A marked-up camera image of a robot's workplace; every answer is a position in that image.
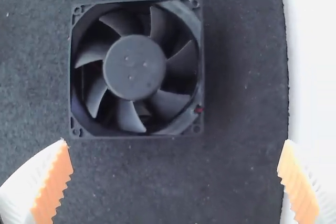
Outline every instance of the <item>white surface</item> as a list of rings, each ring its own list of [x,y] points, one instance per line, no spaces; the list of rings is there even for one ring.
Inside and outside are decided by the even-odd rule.
[[[289,138],[311,154],[321,154],[322,146],[335,151],[336,0],[283,3],[289,58]],[[336,151],[328,158],[336,164]],[[297,223],[287,197],[282,209],[281,224]]]

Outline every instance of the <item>fan mounting hole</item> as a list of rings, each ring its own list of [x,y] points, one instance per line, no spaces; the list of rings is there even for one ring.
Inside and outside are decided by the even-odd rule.
[[[73,10],[74,11],[74,14],[78,15],[81,13],[81,8],[80,7],[75,7],[75,9]]]
[[[197,0],[189,0],[192,8],[199,8],[200,4]]]
[[[79,130],[79,129],[73,129],[73,130],[72,130],[72,133],[73,133],[73,135],[75,135],[75,136],[79,136],[79,134],[80,134],[80,130]]]
[[[199,125],[193,126],[193,132],[194,133],[199,133],[201,131],[201,127]]]

